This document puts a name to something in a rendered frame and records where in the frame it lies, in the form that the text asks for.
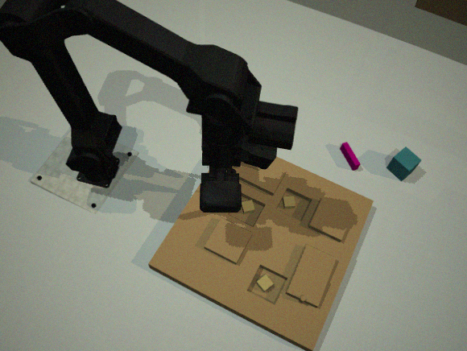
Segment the magenta rectangular block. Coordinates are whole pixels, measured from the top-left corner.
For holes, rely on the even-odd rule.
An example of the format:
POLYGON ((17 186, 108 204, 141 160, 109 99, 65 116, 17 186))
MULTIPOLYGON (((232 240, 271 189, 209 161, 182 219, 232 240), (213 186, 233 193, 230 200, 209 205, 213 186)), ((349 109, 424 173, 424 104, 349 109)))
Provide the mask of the magenta rectangular block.
POLYGON ((343 155, 345 156, 346 160, 348 161, 352 171, 357 170, 360 166, 360 163, 355 154, 353 153, 352 149, 350 148, 349 144, 347 142, 343 142, 340 149, 343 155))

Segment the tan square board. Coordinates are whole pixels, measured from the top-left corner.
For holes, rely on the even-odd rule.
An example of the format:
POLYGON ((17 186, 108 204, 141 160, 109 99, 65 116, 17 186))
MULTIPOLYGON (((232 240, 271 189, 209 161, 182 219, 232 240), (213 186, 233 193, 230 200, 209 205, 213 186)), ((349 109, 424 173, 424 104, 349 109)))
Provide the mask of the tan square board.
POLYGON ((267 169, 232 168, 254 213, 203 213, 199 185, 148 266, 313 351, 373 201, 277 156, 267 169))

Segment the small yellow block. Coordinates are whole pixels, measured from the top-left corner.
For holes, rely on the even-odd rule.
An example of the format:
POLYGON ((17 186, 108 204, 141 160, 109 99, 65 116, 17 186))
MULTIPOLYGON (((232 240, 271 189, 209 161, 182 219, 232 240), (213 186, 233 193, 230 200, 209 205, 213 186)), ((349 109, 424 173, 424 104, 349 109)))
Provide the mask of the small yellow block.
POLYGON ((295 197, 294 196, 284 196, 283 197, 283 207, 284 209, 295 209, 295 197))
POLYGON ((264 275, 256 284, 264 292, 267 291, 270 287, 273 286, 273 282, 270 280, 270 278, 267 275, 264 275))
POLYGON ((243 201, 242 211, 243 211, 243 214, 254 213, 255 209, 254 209, 253 201, 252 200, 243 201))

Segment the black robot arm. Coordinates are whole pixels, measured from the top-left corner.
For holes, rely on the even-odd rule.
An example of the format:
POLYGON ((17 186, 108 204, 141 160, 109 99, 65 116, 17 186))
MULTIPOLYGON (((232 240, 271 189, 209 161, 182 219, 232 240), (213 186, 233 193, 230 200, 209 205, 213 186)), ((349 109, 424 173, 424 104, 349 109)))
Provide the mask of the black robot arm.
POLYGON ((267 169, 277 147, 292 149, 298 108, 260 101, 262 85, 240 56, 189 42, 118 0, 6 0, 0 40, 13 56, 31 62, 71 125, 66 164, 79 171, 78 181, 110 186, 122 126, 95 106, 64 45, 73 35, 91 35, 173 79, 189 100, 186 111, 201 115, 208 141, 228 145, 241 135, 234 167, 243 162, 267 169))

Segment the teal cube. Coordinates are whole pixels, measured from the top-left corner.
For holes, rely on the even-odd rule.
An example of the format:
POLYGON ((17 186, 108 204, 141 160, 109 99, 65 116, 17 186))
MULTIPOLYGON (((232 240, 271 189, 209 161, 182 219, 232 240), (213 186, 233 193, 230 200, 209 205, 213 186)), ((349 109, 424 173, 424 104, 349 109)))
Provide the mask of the teal cube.
POLYGON ((404 147, 387 165, 387 169, 401 182, 408 177, 422 161, 407 147, 404 147))

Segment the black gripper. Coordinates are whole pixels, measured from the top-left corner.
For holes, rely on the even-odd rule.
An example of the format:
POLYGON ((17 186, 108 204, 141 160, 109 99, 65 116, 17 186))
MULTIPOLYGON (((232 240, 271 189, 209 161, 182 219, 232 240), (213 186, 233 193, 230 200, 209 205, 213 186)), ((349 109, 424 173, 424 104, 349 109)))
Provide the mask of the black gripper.
POLYGON ((203 213, 238 213, 241 210, 239 173, 232 168, 234 153, 241 149, 241 135, 228 145, 217 145, 202 133, 202 166, 209 166, 209 173, 201 173, 200 210, 203 213))

